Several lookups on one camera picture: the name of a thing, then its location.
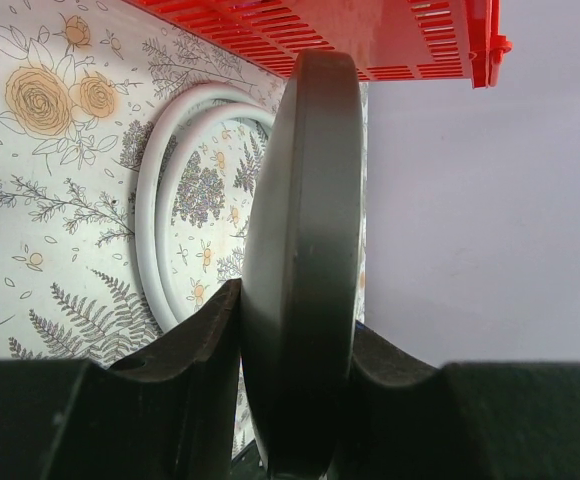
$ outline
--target red crate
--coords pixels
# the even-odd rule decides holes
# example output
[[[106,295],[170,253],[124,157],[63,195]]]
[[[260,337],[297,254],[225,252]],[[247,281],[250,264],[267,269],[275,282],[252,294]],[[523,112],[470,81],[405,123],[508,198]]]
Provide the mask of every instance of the red crate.
[[[281,77],[304,48],[354,58],[359,80],[495,86],[512,44],[499,0],[125,0]]]

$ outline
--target gray plastic object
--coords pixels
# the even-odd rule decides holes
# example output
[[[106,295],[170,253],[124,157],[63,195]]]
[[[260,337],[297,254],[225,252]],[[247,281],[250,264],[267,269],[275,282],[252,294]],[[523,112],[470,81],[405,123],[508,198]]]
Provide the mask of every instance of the gray plastic object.
[[[362,114],[347,54],[303,51],[257,183],[243,268],[242,355],[272,478],[319,478],[350,370]]]

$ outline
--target white wall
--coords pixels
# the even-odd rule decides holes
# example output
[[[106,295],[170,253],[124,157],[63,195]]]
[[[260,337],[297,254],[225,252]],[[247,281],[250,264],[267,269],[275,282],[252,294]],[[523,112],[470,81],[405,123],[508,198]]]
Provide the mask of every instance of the white wall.
[[[366,322],[435,365],[580,359],[580,0],[502,0],[500,84],[370,88]]]

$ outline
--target flower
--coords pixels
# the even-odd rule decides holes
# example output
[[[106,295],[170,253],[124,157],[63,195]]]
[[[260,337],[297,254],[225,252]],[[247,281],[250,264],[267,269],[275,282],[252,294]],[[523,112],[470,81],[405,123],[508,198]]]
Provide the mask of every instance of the flower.
[[[72,122],[68,89],[55,74],[20,67],[6,83],[6,103],[19,125],[35,138],[62,137]]]
[[[101,76],[86,77],[73,85],[70,97],[86,114],[94,117],[107,117],[114,111],[114,90]],[[74,112],[74,116],[80,121],[81,115]]]
[[[78,15],[66,20],[66,29],[63,33],[68,43],[73,47],[80,48],[90,45],[90,27]]]

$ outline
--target floral pattern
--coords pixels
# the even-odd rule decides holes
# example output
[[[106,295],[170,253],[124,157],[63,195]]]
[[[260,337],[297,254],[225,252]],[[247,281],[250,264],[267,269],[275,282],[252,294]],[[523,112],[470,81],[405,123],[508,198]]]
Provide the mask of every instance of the floral pattern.
[[[0,357],[107,366],[161,334],[133,241],[137,172],[159,113],[209,80],[276,112],[284,82],[119,0],[10,3],[0,3]],[[266,142],[257,124],[225,122],[187,162],[169,254],[190,315],[241,275]],[[235,425],[236,453],[253,438],[242,378]]]

